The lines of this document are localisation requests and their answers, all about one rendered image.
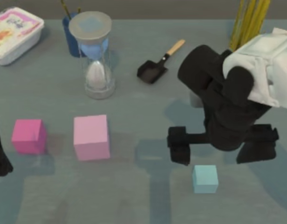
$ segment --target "table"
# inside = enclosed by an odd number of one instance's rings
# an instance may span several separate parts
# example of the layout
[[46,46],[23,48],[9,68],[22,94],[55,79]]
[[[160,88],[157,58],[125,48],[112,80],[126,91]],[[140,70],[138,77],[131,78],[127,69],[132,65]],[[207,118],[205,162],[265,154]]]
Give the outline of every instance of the table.
[[[266,21],[267,31],[287,21]],[[0,178],[0,224],[287,224],[287,110],[272,109],[260,122],[278,128],[278,157],[236,165],[238,151],[192,147],[188,167],[170,162],[167,129],[202,132],[202,109],[176,77],[196,46],[227,48],[232,21],[114,21],[111,34],[117,90],[102,101],[83,89],[80,60],[68,54],[60,21],[46,21],[40,43],[12,66],[0,66],[0,133],[14,172]],[[158,60],[178,39],[154,86],[136,70]],[[112,158],[79,162],[73,118],[107,114]],[[18,155],[11,144],[16,119],[43,119],[48,154]],[[193,194],[194,165],[216,165],[216,194]]]

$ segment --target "light pink cube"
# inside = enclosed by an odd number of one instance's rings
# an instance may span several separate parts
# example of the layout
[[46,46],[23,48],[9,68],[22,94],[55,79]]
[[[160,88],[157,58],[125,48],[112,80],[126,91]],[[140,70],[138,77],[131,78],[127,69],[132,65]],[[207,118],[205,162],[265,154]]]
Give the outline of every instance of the light pink cube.
[[12,144],[21,154],[42,154],[46,146],[46,130],[40,119],[16,120]]
[[74,148],[79,161],[109,159],[107,116],[74,118]]

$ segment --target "pink block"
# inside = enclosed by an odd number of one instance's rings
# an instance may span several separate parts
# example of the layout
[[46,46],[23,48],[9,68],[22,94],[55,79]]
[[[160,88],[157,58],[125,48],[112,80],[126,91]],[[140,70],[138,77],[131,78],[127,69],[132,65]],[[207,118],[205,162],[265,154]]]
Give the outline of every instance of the pink block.
[[80,161],[109,159],[107,116],[74,118],[74,148]]
[[16,120],[12,134],[12,144],[22,154],[42,154],[45,152],[46,130],[40,119]]

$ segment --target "black shovel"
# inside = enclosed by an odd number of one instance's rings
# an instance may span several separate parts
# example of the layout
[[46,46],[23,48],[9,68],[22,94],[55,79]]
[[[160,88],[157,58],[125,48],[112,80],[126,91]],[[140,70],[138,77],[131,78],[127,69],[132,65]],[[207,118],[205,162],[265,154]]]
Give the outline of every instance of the black shovel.
[[167,59],[172,56],[183,44],[185,40],[179,40],[165,55],[161,58],[158,63],[153,61],[146,61],[142,66],[137,70],[137,77],[139,77],[143,82],[147,84],[155,83],[166,71],[167,68],[164,67],[164,63]]

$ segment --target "teal cube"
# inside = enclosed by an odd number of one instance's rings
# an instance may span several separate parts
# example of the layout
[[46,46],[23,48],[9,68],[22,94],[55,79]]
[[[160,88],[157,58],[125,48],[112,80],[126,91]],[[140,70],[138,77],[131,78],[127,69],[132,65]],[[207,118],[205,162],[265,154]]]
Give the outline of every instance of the teal cube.
[[218,175],[215,165],[196,165],[192,174],[193,189],[196,194],[213,194],[218,188]]

